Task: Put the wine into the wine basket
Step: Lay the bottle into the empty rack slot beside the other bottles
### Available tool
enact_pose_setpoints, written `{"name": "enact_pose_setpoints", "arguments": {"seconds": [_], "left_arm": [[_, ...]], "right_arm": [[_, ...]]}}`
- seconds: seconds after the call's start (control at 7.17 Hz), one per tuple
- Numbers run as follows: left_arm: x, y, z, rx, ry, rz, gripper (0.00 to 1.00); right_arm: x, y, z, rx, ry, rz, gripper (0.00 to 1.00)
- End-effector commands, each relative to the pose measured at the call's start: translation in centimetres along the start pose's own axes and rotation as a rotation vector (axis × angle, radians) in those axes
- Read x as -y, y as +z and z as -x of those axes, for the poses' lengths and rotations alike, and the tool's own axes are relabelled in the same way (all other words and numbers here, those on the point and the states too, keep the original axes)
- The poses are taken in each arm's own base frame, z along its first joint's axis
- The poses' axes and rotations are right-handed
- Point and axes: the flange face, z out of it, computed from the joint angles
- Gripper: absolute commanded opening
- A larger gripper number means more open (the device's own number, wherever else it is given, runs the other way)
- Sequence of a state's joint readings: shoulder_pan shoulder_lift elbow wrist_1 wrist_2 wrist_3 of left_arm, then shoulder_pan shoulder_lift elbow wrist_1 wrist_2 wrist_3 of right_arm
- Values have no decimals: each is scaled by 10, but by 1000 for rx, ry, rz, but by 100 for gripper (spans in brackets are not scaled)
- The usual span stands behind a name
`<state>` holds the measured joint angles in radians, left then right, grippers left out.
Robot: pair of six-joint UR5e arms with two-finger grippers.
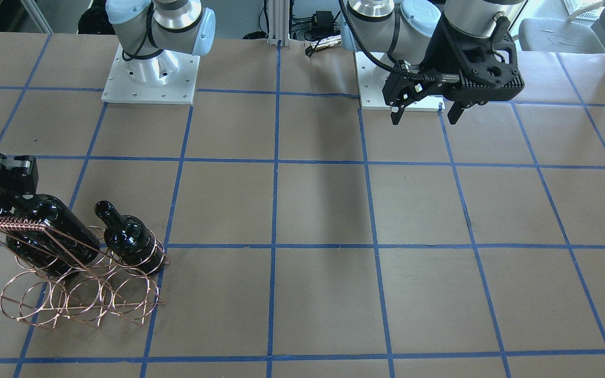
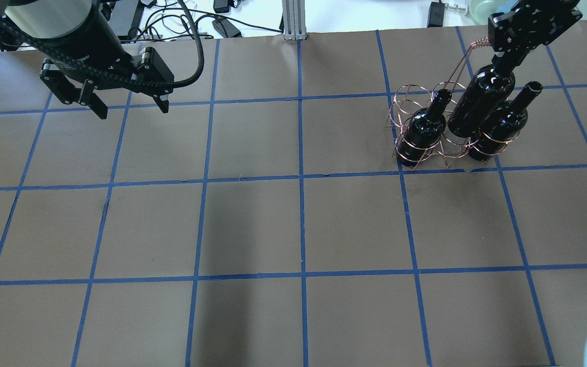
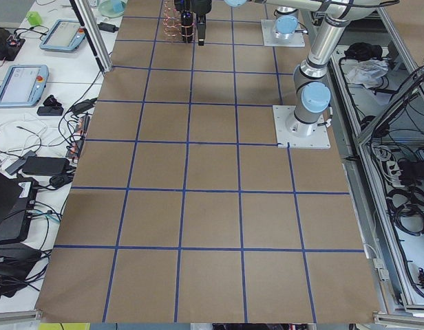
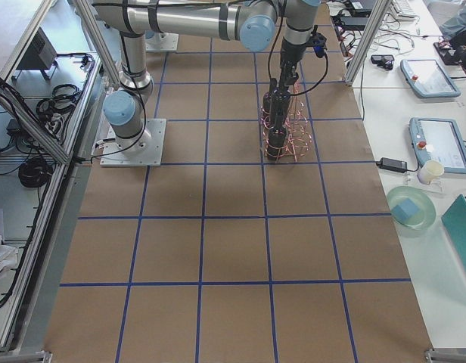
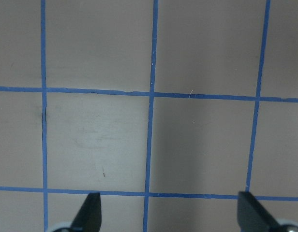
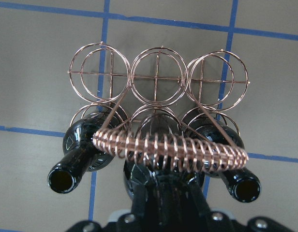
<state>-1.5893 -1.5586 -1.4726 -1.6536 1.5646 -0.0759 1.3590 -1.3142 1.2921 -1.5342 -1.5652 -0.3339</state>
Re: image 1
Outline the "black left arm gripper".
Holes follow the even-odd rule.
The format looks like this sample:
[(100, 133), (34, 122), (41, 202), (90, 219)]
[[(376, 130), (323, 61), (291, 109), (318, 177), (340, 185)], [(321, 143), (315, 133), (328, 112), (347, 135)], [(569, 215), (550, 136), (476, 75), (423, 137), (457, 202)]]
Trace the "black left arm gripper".
[(391, 72), (382, 88), (394, 126), (411, 103), (426, 96), (442, 95), (455, 101), (447, 113), (449, 123), (455, 125), (471, 103), (507, 101), (523, 91), (516, 46), (507, 32), (509, 19), (506, 15), (491, 19), (495, 26), (489, 36), (475, 37), (442, 15), (419, 72), (412, 77)]

